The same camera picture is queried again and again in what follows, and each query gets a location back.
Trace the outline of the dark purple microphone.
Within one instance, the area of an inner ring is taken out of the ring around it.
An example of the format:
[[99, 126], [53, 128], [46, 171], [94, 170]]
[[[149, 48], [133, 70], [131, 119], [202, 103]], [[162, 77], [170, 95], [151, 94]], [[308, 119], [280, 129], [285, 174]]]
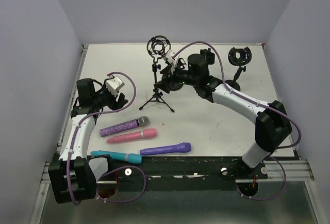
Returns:
[[158, 155], [158, 154], [169, 154], [169, 153], [188, 153], [191, 151], [191, 144], [188, 142], [182, 142], [176, 145], [146, 148], [140, 150], [140, 155]]

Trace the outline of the pink microphone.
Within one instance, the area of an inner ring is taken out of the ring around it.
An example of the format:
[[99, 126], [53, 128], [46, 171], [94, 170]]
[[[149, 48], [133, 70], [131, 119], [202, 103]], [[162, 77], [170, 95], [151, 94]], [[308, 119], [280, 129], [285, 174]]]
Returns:
[[143, 139], [151, 139], [157, 136], [156, 129], [144, 129], [138, 132], [128, 133], [124, 135], [114, 136], [107, 139], [107, 143], [131, 142]]

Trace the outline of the teal microphone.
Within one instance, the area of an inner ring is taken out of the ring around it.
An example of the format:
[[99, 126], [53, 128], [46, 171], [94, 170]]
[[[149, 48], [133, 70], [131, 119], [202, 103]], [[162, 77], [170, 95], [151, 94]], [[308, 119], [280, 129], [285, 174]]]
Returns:
[[120, 153], [120, 152], [111, 152], [104, 150], [95, 150], [91, 151], [90, 155], [98, 156], [98, 155], [110, 155], [112, 159], [118, 161], [124, 161], [131, 164], [141, 164], [142, 156], [134, 153]]

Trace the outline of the black round-base stand back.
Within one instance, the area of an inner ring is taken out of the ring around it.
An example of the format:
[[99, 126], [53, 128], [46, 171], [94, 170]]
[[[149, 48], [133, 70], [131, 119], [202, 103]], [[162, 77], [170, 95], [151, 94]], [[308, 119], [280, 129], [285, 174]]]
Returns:
[[200, 54], [206, 60], [208, 65], [213, 65], [215, 63], [215, 54], [211, 51], [211, 48], [201, 49]]

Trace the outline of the black shock-mount round-base stand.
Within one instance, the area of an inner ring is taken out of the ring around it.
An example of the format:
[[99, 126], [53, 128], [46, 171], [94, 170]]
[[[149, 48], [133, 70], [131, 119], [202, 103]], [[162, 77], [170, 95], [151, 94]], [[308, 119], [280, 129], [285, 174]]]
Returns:
[[246, 65], [252, 60], [252, 52], [248, 46], [244, 48], [232, 47], [228, 52], [228, 61], [232, 66], [238, 67], [233, 79], [228, 79], [225, 82], [235, 90], [240, 91], [241, 87], [237, 83], [242, 72], [246, 71]]

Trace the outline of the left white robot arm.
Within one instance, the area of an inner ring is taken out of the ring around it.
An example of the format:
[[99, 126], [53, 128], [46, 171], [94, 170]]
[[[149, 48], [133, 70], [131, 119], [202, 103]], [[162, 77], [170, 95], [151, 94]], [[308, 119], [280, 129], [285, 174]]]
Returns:
[[93, 199], [99, 178], [109, 180], [114, 175], [110, 155], [87, 156], [91, 134], [104, 107], [119, 111], [128, 102], [120, 92], [124, 82], [117, 76], [104, 80], [99, 90], [97, 81], [80, 79], [76, 83], [77, 98], [71, 111], [72, 128], [63, 153], [55, 155], [48, 167], [57, 203]]

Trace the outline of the silver purple glitter microphone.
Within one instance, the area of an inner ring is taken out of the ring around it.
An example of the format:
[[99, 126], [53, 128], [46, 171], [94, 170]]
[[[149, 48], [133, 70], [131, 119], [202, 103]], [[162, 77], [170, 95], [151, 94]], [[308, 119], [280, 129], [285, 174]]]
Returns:
[[126, 121], [120, 124], [116, 124], [110, 127], [103, 128], [99, 130], [99, 134], [101, 137], [106, 137], [110, 135], [114, 135], [123, 131], [128, 131], [132, 129], [136, 129], [138, 127], [148, 126], [150, 120], [147, 116], [141, 116], [138, 119]]

